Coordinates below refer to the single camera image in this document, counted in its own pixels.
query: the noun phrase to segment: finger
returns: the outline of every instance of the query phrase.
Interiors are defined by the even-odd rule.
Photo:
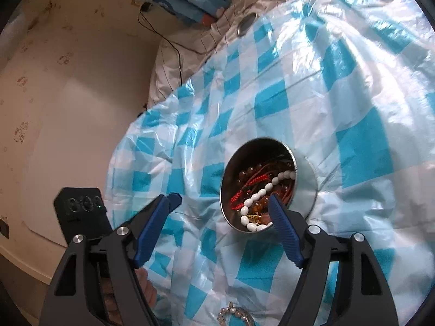
[[[148,282],[148,271],[144,268],[137,269],[136,276],[138,278],[139,285],[141,286],[142,291],[144,291]]]
[[[109,278],[101,279],[101,291],[103,294],[113,294],[113,286]]]
[[[123,325],[121,314],[119,313],[119,311],[112,311],[109,312],[108,314],[109,314],[109,320],[111,322],[117,323],[118,325]]]
[[[148,281],[147,286],[144,290],[144,296],[145,296],[145,300],[147,301],[147,303],[150,303],[151,300],[151,295],[153,294],[153,283],[151,283],[150,281]]]
[[[116,305],[115,297],[113,295],[105,296],[104,303],[106,304],[106,309],[108,312],[118,310],[118,306]]]
[[[148,305],[150,306],[150,308],[154,308],[156,304],[157,304],[157,290],[153,288],[153,293],[151,294],[151,298]]]

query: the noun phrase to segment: silver bracelet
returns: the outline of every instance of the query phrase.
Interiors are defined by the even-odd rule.
[[[254,326],[254,319],[252,318],[252,316],[245,309],[236,308],[232,302],[228,304],[228,307],[222,308],[220,310],[219,315],[217,316],[217,320],[220,326],[227,326],[227,323],[225,322],[225,317],[228,314],[232,314],[235,317],[240,318],[242,321],[244,321],[246,326]]]

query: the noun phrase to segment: blue and white checkered pattern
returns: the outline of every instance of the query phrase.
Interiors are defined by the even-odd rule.
[[[278,323],[300,271],[273,231],[234,232],[218,198],[232,154],[271,136],[316,168],[310,223],[366,235],[404,325],[435,276],[434,40],[414,0],[292,0],[131,124],[108,172],[112,224],[160,193],[183,196],[146,264],[156,314],[212,325],[233,301],[257,325]]]

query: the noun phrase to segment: stainless steel bowl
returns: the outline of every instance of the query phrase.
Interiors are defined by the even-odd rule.
[[[250,166],[265,162],[270,158],[282,158],[290,160],[294,164],[296,177],[294,179],[292,196],[287,207],[292,211],[301,213],[306,218],[314,206],[318,190],[317,178],[313,167],[306,157],[278,140],[268,137],[253,139],[246,142],[231,157],[223,172],[222,183],[220,184],[219,198],[222,214],[228,224],[239,232],[260,233],[248,231],[240,223],[240,213],[230,208],[230,199],[239,190],[237,185],[239,172],[246,170]]]

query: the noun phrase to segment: black cable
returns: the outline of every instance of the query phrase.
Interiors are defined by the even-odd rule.
[[[160,35],[161,36],[161,34],[158,32],[158,31],[156,31],[155,29],[154,29],[154,27],[153,27],[153,25],[148,21],[148,19],[144,16],[144,14],[143,14],[143,12],[141,11],[141,16],[142,16],[142,18],[150,25],[150,27],[153,29],[153,30],[150,30],[149,28],[147,28],[147,27],[145,27],[143,24],[141,24],[143,27],[145,27],[145,28],[147,28],[149,31],[151,31],[151,32],[154,32],[154,33],[156,33],[156,34],[158,34],[158,35]],[[178,46],[181,46],[183,49],[186,49],[186,50],[188,50],[188,51],[190,51],[190,52],[194,52],[195,54],[197,54],[197,55],[207,55],[208,53],[210,53],[210,52],[212,52],[214,49],[216,49],[216,47],[213,47],[211,50],[206,50],[205,52],[199,52],[199,51],[197,51],[197,50],[193,50],[193,49],[190,49],[190,48],[188,48],[188,47],[186,47],[186,46],[184,46],[184,45],[182,45],[182,44],[180,44],[180,43],[177,43],[177,42],[174,42],[174,41],[170,41],[171,43],[173,43],[173,44],[175,44],[175,45],[178,45]]]
[[[145,19],[145,21],[148,22],[148,24],[150,25],[151,28],[153,28],[153,30],[151,30],[147,26],[143,25],[141,20],[139,19],[139,15],[138,15],[138,22],[139,22],[139,24],[142,27],[148,29],[150,32],[154,31],[154,33],[158,34],[160,37],[162,37],[164,40],[166,40],[175,49],[175,51],[177,52],[177,54],[178,54],[178,70],[180,71],[180,87],[181,87],[183,85],[183,76],[181,74],[181,55],[180,55],[180,52],[178,51],[178,49],[176,47],[174,47],[174,45],[170,42],[170,40],[166,39],[162,34],[160,34],[158,31],[156,31],[154,29],[153,25],[147,20],[147,18],[142,13],[141,13],[141,16]]]

